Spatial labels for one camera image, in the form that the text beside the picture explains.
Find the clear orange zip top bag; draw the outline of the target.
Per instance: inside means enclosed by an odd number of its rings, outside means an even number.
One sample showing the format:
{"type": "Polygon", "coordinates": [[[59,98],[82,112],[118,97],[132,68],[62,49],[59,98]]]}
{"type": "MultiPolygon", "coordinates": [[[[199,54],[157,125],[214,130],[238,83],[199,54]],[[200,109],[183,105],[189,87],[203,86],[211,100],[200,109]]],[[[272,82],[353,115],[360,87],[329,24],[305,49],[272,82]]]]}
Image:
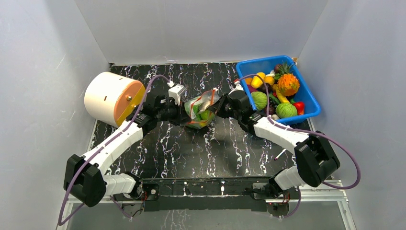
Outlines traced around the clear orange zip top bag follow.
{"type": "MultiPolygon", "coordinates": [[[[205,100],[207,100],[208,98],[211,98],[211,99],[213,99],[214,97],[218,97],[218,99],[219,99],[219,95],[218,95],[218,89],[217,88],[212,88],[211,90],[209,90],[209,91],[205,91],[203,94],[201,94],[200,96],[197,96],[197,97],[194,97],[194,98],[197,98],[198,100],[196,101],[196,103],[197,102],[199,102],[200,104],[202,103],[202,102],[204,102],[205,100]]],[[[205,127],[205,126],[208,126],[210,123],[211,123],[211,121],[202,121],[202,128],[203,127],[205,127]]]]}

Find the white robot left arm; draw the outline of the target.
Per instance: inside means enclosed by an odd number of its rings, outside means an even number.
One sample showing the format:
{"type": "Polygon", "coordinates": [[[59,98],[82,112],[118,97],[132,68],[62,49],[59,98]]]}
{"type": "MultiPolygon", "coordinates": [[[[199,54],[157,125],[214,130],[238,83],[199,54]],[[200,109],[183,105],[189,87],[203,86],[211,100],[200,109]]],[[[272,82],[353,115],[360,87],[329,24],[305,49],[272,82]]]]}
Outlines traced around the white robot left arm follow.
{"type": "Polygon", "coordinates": [[[119,175],[106,175],[106,172],[158,122],[169,121],[174,125],[188,122],[190,118],[181,100],[183,97],[183,92],[147,94],[143,105],[136,106],[112,135],[83,155],[72,155],[67,161],[63,184],[66,196],[72,195],[88,207],[95,206],[105,196],[126,194],[130,199],[140,198],[143,187],[138,176],[130,172],[119,175]]]}

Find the light green toy fruit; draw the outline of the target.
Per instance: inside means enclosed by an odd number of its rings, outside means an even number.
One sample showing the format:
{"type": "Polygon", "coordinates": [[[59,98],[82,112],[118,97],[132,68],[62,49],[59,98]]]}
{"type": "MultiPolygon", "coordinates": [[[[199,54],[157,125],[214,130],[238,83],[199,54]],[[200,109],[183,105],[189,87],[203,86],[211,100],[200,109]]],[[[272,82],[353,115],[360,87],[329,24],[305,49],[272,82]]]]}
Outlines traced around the light green toy fruit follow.
{"type": "Polygon", "coordinates": [[[213,119],[214,114],[209,110],[205,110],[200,113],[200,118],[202,121],[211,121],[213,119]]]}

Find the green toy lettuce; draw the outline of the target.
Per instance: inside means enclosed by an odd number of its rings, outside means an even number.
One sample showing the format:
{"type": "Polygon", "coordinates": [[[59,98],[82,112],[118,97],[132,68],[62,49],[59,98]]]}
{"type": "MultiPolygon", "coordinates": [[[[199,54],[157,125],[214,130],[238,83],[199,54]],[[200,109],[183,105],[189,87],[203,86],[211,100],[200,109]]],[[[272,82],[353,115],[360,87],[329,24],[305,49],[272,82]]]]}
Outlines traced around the green toy lettuce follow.
{"type": "Polygon", "coordinates": [[[193,98],[184,104],[185,111],[187,115],[191,118],[191,122],[186,124],[187,127],[201,129],[202,128],[202,118],[199,112],[200,103],[197,102],[197,98],[193,98]]]}

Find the grey toy fish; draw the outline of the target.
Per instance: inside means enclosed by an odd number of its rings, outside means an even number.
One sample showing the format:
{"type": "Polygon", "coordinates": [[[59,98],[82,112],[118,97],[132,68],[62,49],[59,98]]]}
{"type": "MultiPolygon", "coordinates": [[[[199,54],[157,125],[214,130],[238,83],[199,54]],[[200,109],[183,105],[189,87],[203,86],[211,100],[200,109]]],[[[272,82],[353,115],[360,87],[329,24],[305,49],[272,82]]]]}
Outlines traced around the grey toy fish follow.
{"type": "Polygon", "coordinates": [[[206,110],[208,107],[212,106],[213,104],[215,104],[218,101],[218,97],[214,97],[213,99],[208,98],[207,100],[205,100],[204,102],[202,102],[199,105],[199,109],[200,110],[206,110]]]}

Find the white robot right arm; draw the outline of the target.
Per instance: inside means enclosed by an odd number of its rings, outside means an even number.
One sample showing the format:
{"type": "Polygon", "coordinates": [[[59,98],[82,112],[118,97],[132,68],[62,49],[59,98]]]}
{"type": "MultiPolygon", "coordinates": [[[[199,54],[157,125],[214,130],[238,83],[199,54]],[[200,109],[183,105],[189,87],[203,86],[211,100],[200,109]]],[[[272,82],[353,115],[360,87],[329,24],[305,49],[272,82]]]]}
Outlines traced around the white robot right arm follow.
{"type": "Polygon", "coordinates": [[[237,120],[244,131],[295,155],[295,166],[281,170],[269,179],[270,194],[275,198],[283,198],[292,187],[304,184],[317,187],[340,167],[330,143],[320,133],[290,131],[289,126],[253,110],[243,91],[222,95],[208,110],[218,117],[237,120]]]}

